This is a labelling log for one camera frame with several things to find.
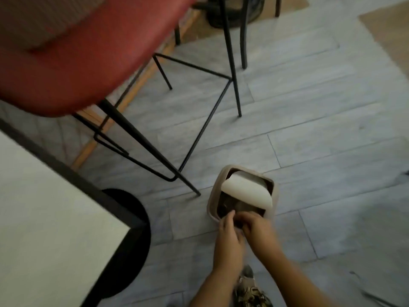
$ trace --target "gray tile floor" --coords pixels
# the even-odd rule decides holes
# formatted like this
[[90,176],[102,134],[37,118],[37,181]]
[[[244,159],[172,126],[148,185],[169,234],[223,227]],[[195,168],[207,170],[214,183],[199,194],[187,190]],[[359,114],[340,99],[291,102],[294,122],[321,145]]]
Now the gray tile floor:
[[[409,116],[409,82],[357,18],[400,1],[309,0],[304,10],[252,24],[246,71],[232,31],[243,117],[231,88],[183,171],[201,197],[96,149],[81,174],[136,195],[153,224],[141,273],[101,306],[188,304],[212,267],[216,227],[207,199],[231,163],[279,183],[275,226],[284,252],[340,305],[373,305],[361,287],[409,303],[402,286],[409,281],[409,121],[402,118]],[[182,45],[174,55],[229,72],[222,36]],[[174,90],[157,74],[125,116],[179,165],[223,80],[170,62],[163,67]],[[166,173],[124,131],[109,134]],[[274,305],[284,306],[250,250],[246,260]]]

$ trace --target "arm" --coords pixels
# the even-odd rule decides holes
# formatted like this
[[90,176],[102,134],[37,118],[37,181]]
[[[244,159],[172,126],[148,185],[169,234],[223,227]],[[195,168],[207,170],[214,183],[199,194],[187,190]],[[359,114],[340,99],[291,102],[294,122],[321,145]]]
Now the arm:
[[219,224],[214,248],[213,270],[206,278],[190,307],[228,307],[234,286],[243,268],[244,237],[233,226],[231,211]]
[[288,307],[330,307],[331,301],[287,259],[270,221],[256,213],[238,212],[254,254],[276,282]]

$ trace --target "black stool leg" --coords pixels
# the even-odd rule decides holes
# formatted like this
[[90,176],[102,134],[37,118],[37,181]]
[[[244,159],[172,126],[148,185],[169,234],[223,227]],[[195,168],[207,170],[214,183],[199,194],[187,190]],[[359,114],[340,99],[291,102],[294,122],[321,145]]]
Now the black stool leg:
[[159,63],[159,60],[156,58],[155,55],[153,55],[152,58],[153,58],[153,60],[155,61],[156,66],[158,67],[158,69],[159,69],[160,73],[162,74],[163,78],[165,79],[166,84],[168,84],[169,89],[172,90],[172,89],[173,89],[173,88],[172,88],[172,85],[169,83],[169,80],[168,80],[168,78],[166,77],[166,74],[165,74],[165,72],[163,71],[162,66],[161,66],[160,63]]
[[276,0],[276,17],[280,16],[281,12],[281,0]]
[[230,69],[232,71],[232,80],[233,80],[234,94],[236,95],[238,116],[241,117],[241,107],[240,107],[240,97],[238,95],[236,67],[234,66],[232,39],[230,38],[229,22],[228,22],[228,17],[227,17],[227,14],[226,14],[225,0],[219,0],[219,6],[220,6],[220,15],[221,15],[222,21],[223,21],[223,31],[225,33],[225,40],[226,40],[226,46],[227,46],[227,50],[228,50]]
[[249,21],[250,0],[243,0],[243,7],[241,9],[240,22],[240,54],[241,67],[247,69],[247,24]]
[[176,46],[180,45],[180,28],[179,28],[179,24],[175,28],[175,44],[176,44]]
[[98,104],[110,118],[112,118],[122,129],[139,142],[149,153],[166,166],[177,178],[182,180],[198,196],[200,192],[173,166],[118,110],[106,99]]

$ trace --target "beige trash bin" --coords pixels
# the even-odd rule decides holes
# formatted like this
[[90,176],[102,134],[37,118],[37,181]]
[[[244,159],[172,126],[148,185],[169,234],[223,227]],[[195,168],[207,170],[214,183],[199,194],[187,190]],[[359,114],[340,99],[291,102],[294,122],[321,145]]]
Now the beige trash bin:
[[[267,187],[268,193],[272,198],[272,206],[268,209],[261,209],[255,206],[251,206],[243,201],[240,201],[226,193],[224,193],[221,188],[222,184],[225,180],[229,179],[232,174],[238,173],[238,171],[243,171],[247,175],[253,175],[255,177],[261,178],[265,182],[265,186]],[[212,192],[209,197],[209,201],[207,203],[207,214],[216,222],[219,222],[222,217],[224,217],[228,212],[231,210],[236,211],[255,211],[260,214],[262,217],[273,220],[277,202],[279,197],[279,188],[276,183],[270,178],[263,176],[262,174],[244,168],[242,166],[237,165],[228,165],[222,169],[219,176],[214,183]],[[241,228],[241,225],[235,223],[235,226]]]

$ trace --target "wooden baseboard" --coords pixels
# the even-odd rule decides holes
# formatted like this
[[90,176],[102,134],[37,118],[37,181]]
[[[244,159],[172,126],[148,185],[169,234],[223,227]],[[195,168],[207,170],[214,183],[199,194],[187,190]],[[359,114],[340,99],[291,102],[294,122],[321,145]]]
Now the wooden baseboard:
[[[190,28],[190,26],[193,25],[193,23],[198,19],[200,14],[199,10],[192,10],[192,14],[190,17],[187,19],[187,21],[180,27],[180,36],[183,37],[183,35],[186,33],[186,31]],[[175,39],[172,38],[171,41],[165,45],[164,49],[162,50],[163,54],[170,54],[172,51],[175,49]],[[155,63],[150,63],[147,67],[145,72],[139,77],[139,79],[136,81],[134,86],[129,90],[123,101],[120,103],[118,106],[118,111],[121,113],[125,111],[126,107],[132,102],[132,100],[135,98],[136,94],[139,92],[139,90],[142,88],[142,86],[147,82],[149,78],[151,78],[155,72],[157,71],[157,67]],[[114,121],[112,119],[109,119],[108,122],[105,124],[105,127],[103,128],[103,132],[107,132],[112,125],[114,124]],[[80,154],[77,156],[77,158],[74,160],[74,162],[71,164],[71,169],[77,171],[82,164],[84,164],[85,160],[91,155],[91,153],[94,151],[94,149],[97,146],[97,142],[95,142],[94,139],[91,139],[82,149]]]

